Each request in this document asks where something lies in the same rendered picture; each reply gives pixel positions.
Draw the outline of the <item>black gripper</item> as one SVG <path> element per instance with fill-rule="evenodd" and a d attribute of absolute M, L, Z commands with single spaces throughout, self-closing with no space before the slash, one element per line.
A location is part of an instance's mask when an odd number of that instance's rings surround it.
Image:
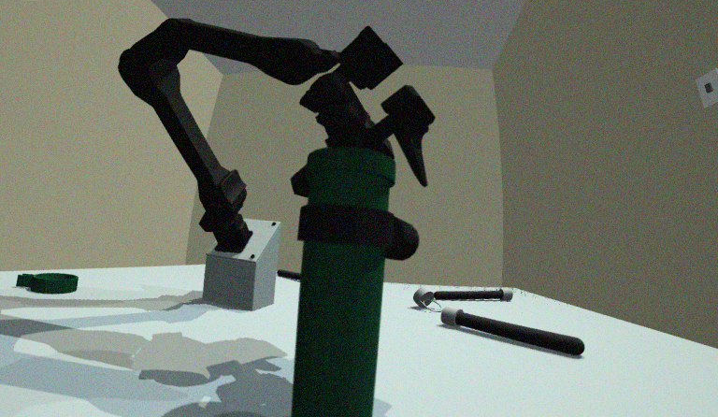
<path fill-rule="evenodd" d="M 405 85 L 381 103 L 388 114 L 377 124 L 369 119 L 358 97 L 351 93 L 338 93 L 323 102 L 315 119 L 324 126 L 327 148 L 336 146 L 374 149 L 394 134 L 409 166 L 423 187 L 428 185 L 424 167 L 422 139 L 435 117 L 411 85 Z M 294 194 L 309 198 L 307 165 L 291 178 Z"/>

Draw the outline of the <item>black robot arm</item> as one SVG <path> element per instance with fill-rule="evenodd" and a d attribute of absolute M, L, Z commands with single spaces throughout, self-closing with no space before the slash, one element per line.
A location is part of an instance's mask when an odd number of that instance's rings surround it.
<path fill-rule="evenodd" d="M 403 62 L 370 26 L 342 52 L 322 50 L 309 39 L 256 36 L 233 29 L 171 18 L 124 50 L 119 73 L 131 92 L 151 105 L 197 180 L 205 209 L 199 225 L 213 232 L 215 251 L 241 253 L 253 231 L 241 214 L 246 183 L 236 169 L 223 168 L 180 94 L 177 64 L 188 50 L 254 65 L 285 84 L 301 85 L 317 78 L 299 104 L 320 114 L 327 99 L 338 93 L 356 96 L 357 89 L 373 90 Z M 356 96 L 357 97 L 357 96 Z"/>

